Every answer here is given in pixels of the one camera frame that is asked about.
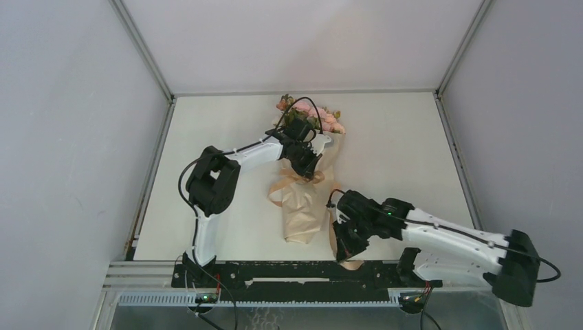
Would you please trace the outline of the tan ribbon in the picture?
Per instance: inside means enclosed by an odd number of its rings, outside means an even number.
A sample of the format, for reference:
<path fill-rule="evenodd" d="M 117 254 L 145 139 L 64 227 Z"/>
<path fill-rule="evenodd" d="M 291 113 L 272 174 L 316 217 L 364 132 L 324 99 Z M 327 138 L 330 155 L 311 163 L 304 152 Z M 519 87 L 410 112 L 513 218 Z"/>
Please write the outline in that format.
<path fill-rule="evenodd" d="M 336 236 L 332 212 L 326 204 L 329 194 L 341 188 L 330 170 L 318 171 L 308 181 L 290 169 L 279 172 L 280 179 L 269 187 L 267 198 L 282 210 L 283 237 L 288 243 L 311 243 L 323 228 L 328 229 L 331 253 L 336 257 Z"/>

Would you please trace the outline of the pink fake rose sprig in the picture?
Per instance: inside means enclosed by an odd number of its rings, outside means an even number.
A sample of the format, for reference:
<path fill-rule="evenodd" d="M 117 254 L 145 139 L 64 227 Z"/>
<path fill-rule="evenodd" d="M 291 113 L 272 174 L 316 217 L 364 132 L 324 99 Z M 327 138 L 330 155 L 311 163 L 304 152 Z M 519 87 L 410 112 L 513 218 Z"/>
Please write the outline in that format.
<path fill-rule="evenodd" d="M 296 110 L 295 101 L 296 99 L 289 94 L 282 95 L 276 108 L 281 112 L 282 116 L 288 116 Z"/>

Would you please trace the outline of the pink fake rose stem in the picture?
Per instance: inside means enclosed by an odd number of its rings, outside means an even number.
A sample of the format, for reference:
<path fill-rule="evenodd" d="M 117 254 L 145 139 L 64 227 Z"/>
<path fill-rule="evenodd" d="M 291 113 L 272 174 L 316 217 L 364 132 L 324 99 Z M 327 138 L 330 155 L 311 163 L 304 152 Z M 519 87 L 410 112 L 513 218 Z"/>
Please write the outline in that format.
<path fill-rule="evenodd" d="M 295 106 L 297 113 L 306 115 L 308 119 L 315 120 L 317 129 L 336 134 L 346 133 L 345 127 L 340 123 L 341 111 L 332 111 L 326 107 L 314 107 L 306 100 L 300 100 Z"/>

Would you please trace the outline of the brown wrapping paper sheet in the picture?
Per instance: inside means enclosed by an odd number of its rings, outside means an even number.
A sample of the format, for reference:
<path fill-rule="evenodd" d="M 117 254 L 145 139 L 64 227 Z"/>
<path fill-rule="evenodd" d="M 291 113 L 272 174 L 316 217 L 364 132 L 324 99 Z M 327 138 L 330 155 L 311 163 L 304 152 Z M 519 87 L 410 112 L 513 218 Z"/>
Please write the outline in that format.
<path fill-rule="evenodd" d="M 323 137 L 330 138 L 321 155 L 312 151 L 320 135 L 314 126 L 294 119 L 279 134 L 284 138 L 280 179 L 273 183 L 267 198 L 282 211 L 283 238 L 288 243 L 308 244 L 329 220 L 329 194 L 339 188 L 333 166 L 342 149 L 346 129 L 326 119 Z"/>

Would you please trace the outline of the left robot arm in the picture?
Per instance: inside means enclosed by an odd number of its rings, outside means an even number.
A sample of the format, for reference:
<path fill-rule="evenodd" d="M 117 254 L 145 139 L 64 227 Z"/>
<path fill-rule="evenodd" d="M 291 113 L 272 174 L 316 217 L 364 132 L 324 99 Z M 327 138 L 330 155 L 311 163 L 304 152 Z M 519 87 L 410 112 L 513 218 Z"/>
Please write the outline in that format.
<path fill-rule="evenodd" d="M 293 173 L 311 181 L 332 142 L 331 136 L 317 132 L 309 122 L 294 119 L 289 126 L 270 129 L 258 141 L 241 148 L 222 151 L 208 146 L 187 165 L 179 175 L 178 191 L 195 215 L 192 243 L 183 255 L 189 279 L 200 287 L 214 280 L 218 218 L 232 203 L 241 174 L 287 160 Z"/>

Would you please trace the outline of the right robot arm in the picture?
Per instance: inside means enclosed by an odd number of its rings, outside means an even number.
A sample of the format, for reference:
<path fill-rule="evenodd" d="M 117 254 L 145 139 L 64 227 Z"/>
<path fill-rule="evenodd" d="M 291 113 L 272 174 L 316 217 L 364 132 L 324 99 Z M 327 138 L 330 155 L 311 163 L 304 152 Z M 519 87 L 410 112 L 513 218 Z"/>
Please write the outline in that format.
<path fill-rule="evenodd" d="M 363 253 L 371 237 L 394 239 L 406 245 L 396 272 L 407 287 L 490 287 L 507 303 L 533 305 L 542 259 L 524 232 L 504 235 L 467 228 L 406 201 L 388 198 L 378 203 L 355 190 L 334 190 L 327 208 L 339 263 Z"/>

